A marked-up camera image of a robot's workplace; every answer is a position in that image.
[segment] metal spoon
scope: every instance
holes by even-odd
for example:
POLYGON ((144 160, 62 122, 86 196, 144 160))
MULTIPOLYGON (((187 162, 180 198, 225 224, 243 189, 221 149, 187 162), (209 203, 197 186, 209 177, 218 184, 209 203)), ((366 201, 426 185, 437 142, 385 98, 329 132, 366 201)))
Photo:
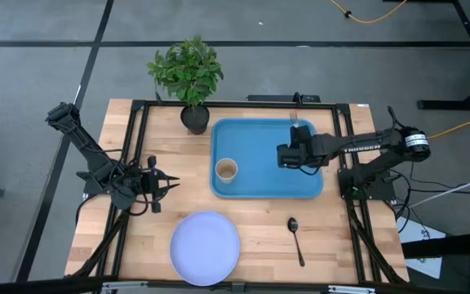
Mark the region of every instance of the metal spoon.
POLYGON ((300 266, 305 266, 304 258, 302 257, 302 253, 300 253, 299 241, 297 241, 296 231, 298 228, 299 228, 299 223, 297 222, 297 220, 294 219, 293 217, 290 217, 290 219, 287 221, 287 229, 291 233, 293 233, 293 235, 295 236, 295 243, 297 244, 297 252, 299 253, 300 266))

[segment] wooden table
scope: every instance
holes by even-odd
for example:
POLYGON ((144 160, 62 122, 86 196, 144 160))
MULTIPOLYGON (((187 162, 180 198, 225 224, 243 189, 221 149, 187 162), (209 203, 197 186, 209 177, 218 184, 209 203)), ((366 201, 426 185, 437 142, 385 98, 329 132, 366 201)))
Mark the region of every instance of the wooden table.
MULTIPOLYGON (((131 100, 109 102, 99 143, 103 149, 122 147, 131 100)), ((350 105, 356 134, 374 131, 368 105, 350 105)), ((209 108, 210 122, 200 136, 188 133, 180 121, 179 107, 150 107, 141 162, 157 155, 157 167, 180 178, 161 201, 162 212, 150 211, 131 217, 122 257, 120 278, 180 280, 171 266, 170 240, 175 227, 193 212, 212 210, 228 217, 241 239, 241 255, 228 281, 270 283, 357 283, 353 247, 344 201, 340 198, 336 171, 338 159, 322 169, 324 189, 314 199, 226 199, 213 194, 209 184, 211 127, 221 118, 289 118, 288 109, 209 108), (286 222, 294 216, 299 222, 297 236, 306 260, 300 267, 295 240, 286 222)), ((310 121, 317 133, 334 134, 329 110, 299 109, 299 118, 310 121)), ((343 136, 344 118, 340 118, 343 136)), ((138 130, 140 114, 134 130, 138 130)), ((129 158, 137 134, 134 131, 129 158)), ((359 155, 367 163, 379 155, 370 151, 359 155)), ((73 238, 66 274, 79 269, 103 238, 110 198, 103 195, 81 210, 73 238)), ((140 211, 136 203, 132 210, 140 211)), ((396 222, 392 211, 381 201, 369 201, 375 242, 396 272, 408 279, 396 222)), ((105 273, 111 272, 115 243, 109 250, 105 273)), ((366 276, 370 263, 362 244, 366 276)))

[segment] black plant pot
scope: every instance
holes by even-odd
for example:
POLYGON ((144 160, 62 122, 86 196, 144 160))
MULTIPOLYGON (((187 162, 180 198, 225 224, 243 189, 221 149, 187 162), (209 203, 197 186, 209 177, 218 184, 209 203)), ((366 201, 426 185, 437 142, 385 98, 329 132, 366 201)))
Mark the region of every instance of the black plant pot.
POLYGON ((204 106, 195 108, 186 106, 180 112, 180 121, 194 135, 201 135, 208 127, 210 121, 210 111, 204 106))

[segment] paper cup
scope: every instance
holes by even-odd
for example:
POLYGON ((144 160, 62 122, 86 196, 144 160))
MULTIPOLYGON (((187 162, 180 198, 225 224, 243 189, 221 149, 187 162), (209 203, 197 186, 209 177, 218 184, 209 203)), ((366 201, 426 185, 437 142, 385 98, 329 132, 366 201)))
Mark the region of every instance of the paper cup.
POLYGON ((237 172, 237 163, 230 158, 222 158, 215 165, 215 173, 225 184, 231 183, 237 175, 237 172))

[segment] gray floor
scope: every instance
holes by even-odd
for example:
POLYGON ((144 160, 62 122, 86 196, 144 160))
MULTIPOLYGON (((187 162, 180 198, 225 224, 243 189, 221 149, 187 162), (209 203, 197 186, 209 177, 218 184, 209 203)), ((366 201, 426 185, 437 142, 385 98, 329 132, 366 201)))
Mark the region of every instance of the gray floor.
MULTIPOLYGON (((373 18, 393 7, 380 0, 340 1, 355 16, 373 18)), ((0 1, 0 39, 92 40, 105 0, 0 1)), ((470 0, 462 4, 470 18, 470 0)), ((328 0, 116 1, 104 40, 403 41, 468 40, 454 8, 409 3, 382 23, 345 20, 328 0)), ((145 64, 157 48, 102 48, 82 105, 84 127, 98 136, 110 98, 153 99, 145 64)), ((212 100, 250 94, 318 94, 326 102, 367 103, 377 128, 388 127, 387 105, 399 119, 428 134, 470 120, 470 112, 420 111, 419 99, 457 100, 470 94, 470 51, 438 49, 217 48, 225 81, 212 100)), ((60 136, 44 118, 59 101, 72 101, 88 48, 0 48, 0 283, 12 279, 60 136)), ((70 149, 31 279, 63 275, 86 168, 70 149)), ((399 167, 408 172, 408 165, 399 167)), ((470 127, 432 142, 432 157, 415 166, 419 179, 470 180, 470 127)), ((420 188, 435 188, 417 185, 420 188)), ((397 193, 404 194, 402 183, 397 193)), ((416 202, 428 194, 412 195, 416 202)), ((470 195, 451 195, 417 209, 426 225, 470 233, 470 195)), ((447 260, 444 278, 411 273, 417 284, 466 288, 465 259, 447 260)))

